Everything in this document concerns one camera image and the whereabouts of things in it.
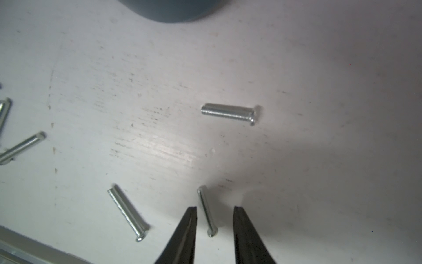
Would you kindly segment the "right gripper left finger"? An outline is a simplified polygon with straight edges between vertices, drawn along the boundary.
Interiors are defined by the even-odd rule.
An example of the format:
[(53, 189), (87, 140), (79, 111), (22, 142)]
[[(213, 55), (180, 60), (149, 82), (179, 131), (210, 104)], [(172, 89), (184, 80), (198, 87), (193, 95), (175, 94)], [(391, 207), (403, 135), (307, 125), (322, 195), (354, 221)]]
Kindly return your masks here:
[(156, 264), (193, 264), (196, 231), (197, 207), (188, 207)]

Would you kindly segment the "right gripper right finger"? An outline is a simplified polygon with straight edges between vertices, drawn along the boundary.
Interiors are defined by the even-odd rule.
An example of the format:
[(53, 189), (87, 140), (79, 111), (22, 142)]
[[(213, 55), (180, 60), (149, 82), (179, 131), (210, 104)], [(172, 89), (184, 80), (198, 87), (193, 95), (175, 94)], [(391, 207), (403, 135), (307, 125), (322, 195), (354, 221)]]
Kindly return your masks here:
[(276, 264), (242, 207), (234, 207), (233, 230), (237, 264)]

